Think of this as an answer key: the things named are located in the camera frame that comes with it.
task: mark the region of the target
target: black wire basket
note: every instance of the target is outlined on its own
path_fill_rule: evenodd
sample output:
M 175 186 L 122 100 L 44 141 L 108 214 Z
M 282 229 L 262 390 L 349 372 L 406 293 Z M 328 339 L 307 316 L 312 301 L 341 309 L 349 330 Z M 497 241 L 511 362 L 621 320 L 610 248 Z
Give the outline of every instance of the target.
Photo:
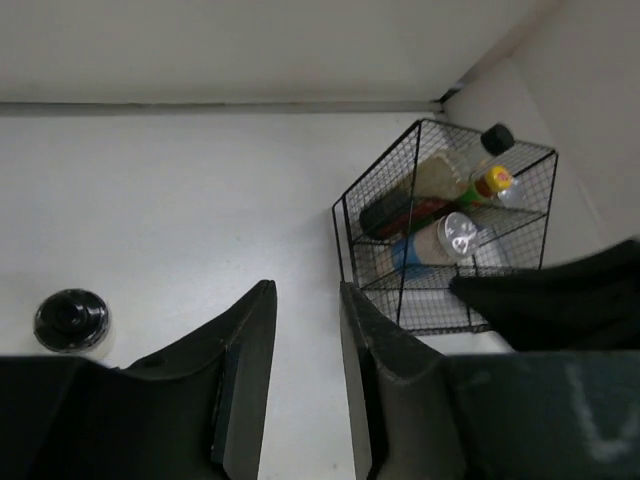
M 424 200 L 414 195 L 419 162 L 441 149 L 461 150 L 477 142 L 481 133 L 435 120 L 418 120 L 333 205 L 342 279 L 353 281 L 382 313 L 415 335 L 490 329 L 477 312 L 449 293 L 453 277 L 505 275 L 542 266 L 558 154 L 550 147 L 516 141 L 496 158 L 496 163 L 518 179 L 526 193 L 526 208 L 457 208 L 476 223 L 482 219 L 480 247 L 473 256 L 455 265 L 417 266 L 407 263 L 405 248 L 401 270 L 380 273 L 383 252 L 402 236 L 371 238 L 360 222 L 363 209 L 411 176 L 408 205 L 398 207 L 409 212 L 411 230 L 414 204 Z M 435 217 L 450 212 L 450 206 L 442 207 Z

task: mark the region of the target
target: yellow bottle cap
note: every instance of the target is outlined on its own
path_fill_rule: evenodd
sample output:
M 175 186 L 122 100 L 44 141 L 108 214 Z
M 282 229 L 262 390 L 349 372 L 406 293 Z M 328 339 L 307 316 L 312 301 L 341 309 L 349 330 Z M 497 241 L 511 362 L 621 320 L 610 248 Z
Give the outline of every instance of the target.
M 502 165 L 491 167 L 485 174 L 484 179 L 487 182 L 487 186 L 493 193 L 506 190 L 513 182 L 513 177 Z

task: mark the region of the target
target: black bottle cap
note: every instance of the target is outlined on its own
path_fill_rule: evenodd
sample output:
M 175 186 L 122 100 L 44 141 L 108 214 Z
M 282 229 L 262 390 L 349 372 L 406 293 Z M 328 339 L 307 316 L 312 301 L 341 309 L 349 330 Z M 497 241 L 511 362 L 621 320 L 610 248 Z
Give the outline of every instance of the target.
M 78 353 L 98 344 L 109 329 L 105 302 L 86 290 L 62 290 L 47 298 L 36 313 L 38 341 L 58 353 Z
M 502 155 L 515 144 L 511 131 L 502 123 L 496 123 L 480 136 L 484 148 L 494 157 Z

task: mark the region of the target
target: wire basket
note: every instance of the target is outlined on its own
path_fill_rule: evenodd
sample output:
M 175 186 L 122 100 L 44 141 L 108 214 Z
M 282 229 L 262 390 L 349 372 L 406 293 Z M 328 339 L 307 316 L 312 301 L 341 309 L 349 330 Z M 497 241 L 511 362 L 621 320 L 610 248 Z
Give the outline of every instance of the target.
M 402 271 L 379 273 L 383 252 L 402 237 L 397 234 L 376 240 L 367 236 L 359 221 L 362 210 L 411 175 L 410 203 L 402 208 L 413 212 L 414 204 L 424 200 L 414 195 L 418 163 L 444 148 L 461 150 L 477 142 L 481 133 L 435 120 L 418 120 L 333 205 L 342 279 L 353 281 L 382 313 L 415 335 L 490 329 L 477 312 L 449 293 L 453 277 L 505 275 L 542 266 L 558 154 L 550 147 L 517 141 L 497 157 L 496 163 L 521 183 L 526 209 L 460 207 L 474 222 L 482 219 L 484 225 L 475 255 L 456 265 L 417 266 L 407 265 L 405 248 Z

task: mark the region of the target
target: can lid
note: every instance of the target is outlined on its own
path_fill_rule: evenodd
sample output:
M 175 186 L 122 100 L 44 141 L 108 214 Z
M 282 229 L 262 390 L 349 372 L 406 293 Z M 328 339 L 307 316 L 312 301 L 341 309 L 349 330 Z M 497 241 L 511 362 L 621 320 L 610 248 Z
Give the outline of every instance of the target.
M 80 353 L 101 342 L 110 326 L 104 301 L 81 289 L 62 290 L 47 298 L 34 318 L 33 331 L 47 349 Z
M 447 255 L 455 260 L 470 257 L 480 246 L 478 227 L 460 212 L 451 213 L 438 221 L 438 240 Z
M 498 193 L 511 186 L 513 177 L 502 165 L 495 165 L 485 173 L 484 180 L 493 193 Z
M 502 155 L 515 145 L 511 131 L 502 123 L 496 123 L 480 136 L 485 150 L 494 157 Z

